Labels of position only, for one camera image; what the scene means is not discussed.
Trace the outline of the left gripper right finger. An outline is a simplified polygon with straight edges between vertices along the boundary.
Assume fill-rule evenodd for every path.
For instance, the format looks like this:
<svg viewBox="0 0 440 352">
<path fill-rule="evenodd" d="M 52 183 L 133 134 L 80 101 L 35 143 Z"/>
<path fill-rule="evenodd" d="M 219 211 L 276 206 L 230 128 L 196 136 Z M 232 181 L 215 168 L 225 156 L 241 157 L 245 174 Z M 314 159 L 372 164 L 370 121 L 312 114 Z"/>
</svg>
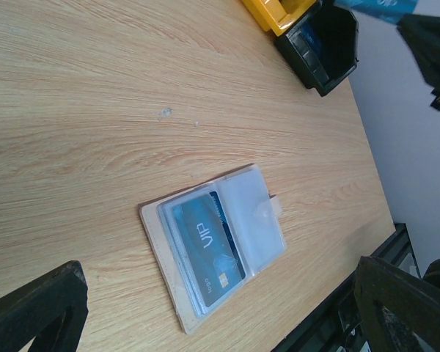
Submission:
<svg viewBox="0 0 440 352">
<path fill-rule="evenodd" d="M 440 351 L 440 259 L 418 279 L 377 257 L 361 257 L 354 295 L 372 351 Z"/>
</svg>

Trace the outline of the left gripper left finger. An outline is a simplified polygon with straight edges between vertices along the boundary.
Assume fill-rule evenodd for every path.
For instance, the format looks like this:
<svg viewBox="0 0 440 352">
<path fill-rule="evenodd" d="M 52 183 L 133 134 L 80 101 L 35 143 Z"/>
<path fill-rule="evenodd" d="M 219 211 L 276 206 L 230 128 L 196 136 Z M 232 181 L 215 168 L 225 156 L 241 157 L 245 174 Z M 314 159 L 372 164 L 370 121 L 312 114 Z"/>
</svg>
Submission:
<svg viewBox="0 0 440 352">
<path fill-rule="evenodd" d="M 88 315 L 88 287 L 71 260 L 0 298 L 0 351 L 76 351 Z"/>
</svg>

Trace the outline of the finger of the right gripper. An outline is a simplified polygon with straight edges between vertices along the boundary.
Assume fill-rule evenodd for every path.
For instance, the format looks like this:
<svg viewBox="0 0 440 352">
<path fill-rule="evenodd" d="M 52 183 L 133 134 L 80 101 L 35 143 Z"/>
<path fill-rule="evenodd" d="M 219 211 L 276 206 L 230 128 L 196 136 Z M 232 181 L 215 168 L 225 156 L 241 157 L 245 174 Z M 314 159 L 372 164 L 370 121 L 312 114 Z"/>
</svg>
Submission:
<svg viewBox="0 0 440 352">
<path fill-rule="evenodd" d="M 397 23 L 397 30 L 426 84 L 433 88 L 431 106 L 440 111 L 440 16 L 406 14 Z"/>
</svg>

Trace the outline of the blue credit card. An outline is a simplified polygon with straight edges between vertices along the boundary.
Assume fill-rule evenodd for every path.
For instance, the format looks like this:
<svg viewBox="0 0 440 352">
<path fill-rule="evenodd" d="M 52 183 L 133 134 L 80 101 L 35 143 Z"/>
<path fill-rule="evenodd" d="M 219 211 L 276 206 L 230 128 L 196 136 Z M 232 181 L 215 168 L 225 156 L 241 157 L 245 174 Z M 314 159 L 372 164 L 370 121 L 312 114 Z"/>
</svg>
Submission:
<svg viewBox="0 0 440 352">
<path fill-rule="evenodd" d="M 218 193 L 200 194 L 172 207 L 189 268 L 208 311 L 246 278 Z"/>
<path fill-rule="evenodd" d="M 316 33 L 316 31 L 313 29 L 312 25 L 309 22 L 306 22 L 301 27 L 301 33 L 304 36 L 304 39 L 310 46 L 310 48 L 315 52 L 318 58 L 321 58 L 322 56 L 322 42 Z"/>
</svg>

